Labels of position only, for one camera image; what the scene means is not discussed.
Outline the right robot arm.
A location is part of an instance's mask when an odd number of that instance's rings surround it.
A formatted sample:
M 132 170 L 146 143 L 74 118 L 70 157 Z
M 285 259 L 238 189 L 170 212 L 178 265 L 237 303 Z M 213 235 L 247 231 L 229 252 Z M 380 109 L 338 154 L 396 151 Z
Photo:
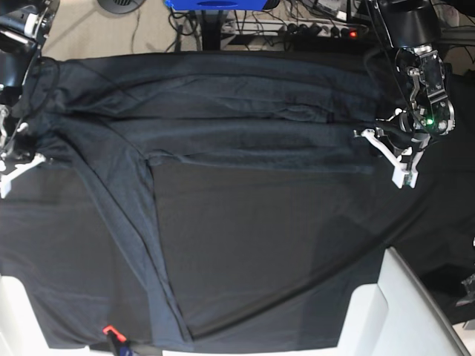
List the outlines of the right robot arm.
M 24 116 L 15 115 L 13 108 L 23 95 L 30 73 L 42 60 L 42 48 L 59 6 L 59 1 L 1 2 L 2 199 L 10 193 L 13 180 L 47 161 L 36 152 L 27 130 L 28 121 L 43 110 L 50 94 Z

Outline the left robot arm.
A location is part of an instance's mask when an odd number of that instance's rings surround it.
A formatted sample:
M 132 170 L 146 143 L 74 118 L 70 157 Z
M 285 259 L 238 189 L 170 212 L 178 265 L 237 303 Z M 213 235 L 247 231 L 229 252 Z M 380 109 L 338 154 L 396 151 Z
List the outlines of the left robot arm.
M 445 87 L 445 65 L 434 42 L 442 35 L 430 1 L 366 1 L 367 12 L 388 59 L 403 105 L 365 138 L 393 166 L 398 188 L 414 188 L 424 152 L 456 126 L 453 105 Z

